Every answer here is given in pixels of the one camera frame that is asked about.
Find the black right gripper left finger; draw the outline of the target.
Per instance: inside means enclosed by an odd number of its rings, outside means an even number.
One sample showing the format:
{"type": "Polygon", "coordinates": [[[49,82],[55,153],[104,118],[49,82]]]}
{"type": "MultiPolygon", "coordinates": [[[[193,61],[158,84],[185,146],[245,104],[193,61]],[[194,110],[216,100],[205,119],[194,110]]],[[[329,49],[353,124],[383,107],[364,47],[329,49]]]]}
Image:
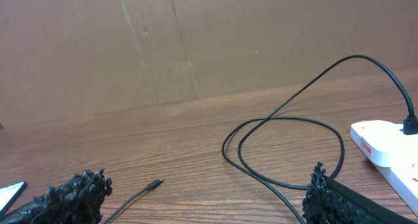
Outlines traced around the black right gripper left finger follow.
{"type": "Polygon", "coordinates": [[[1,218],[1,224],[98,224],[101,205],[112,193],[112,179],[99,172],[85,170],[59,187],[1,218]]]}

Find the Samsung Galaxy smartphone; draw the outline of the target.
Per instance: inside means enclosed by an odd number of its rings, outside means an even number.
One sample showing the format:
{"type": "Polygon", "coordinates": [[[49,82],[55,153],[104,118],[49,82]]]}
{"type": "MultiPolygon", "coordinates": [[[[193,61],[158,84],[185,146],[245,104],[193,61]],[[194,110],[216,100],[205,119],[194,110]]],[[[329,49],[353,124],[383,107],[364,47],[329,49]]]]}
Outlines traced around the Samsung Galaxy smartphone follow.
{"type": "Polygon", "coordinates": [[[1,188],[0,190],[0,209],[1,216],[6,214],[9,208],[14,204],[17,198],[24,192],[27,182],[20,182],[1,188]]]}

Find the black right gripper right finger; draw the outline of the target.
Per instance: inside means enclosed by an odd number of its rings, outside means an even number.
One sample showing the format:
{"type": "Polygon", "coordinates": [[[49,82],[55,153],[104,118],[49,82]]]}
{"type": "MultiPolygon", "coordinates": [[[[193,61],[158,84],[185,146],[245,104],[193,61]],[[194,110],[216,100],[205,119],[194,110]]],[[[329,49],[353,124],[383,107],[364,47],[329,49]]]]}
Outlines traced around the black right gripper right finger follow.
{"type": "Polygon", "coordinates": [[[416,224],[325,175],[318,163],[302,201],[303,218],[313,224],[416,224]]]}

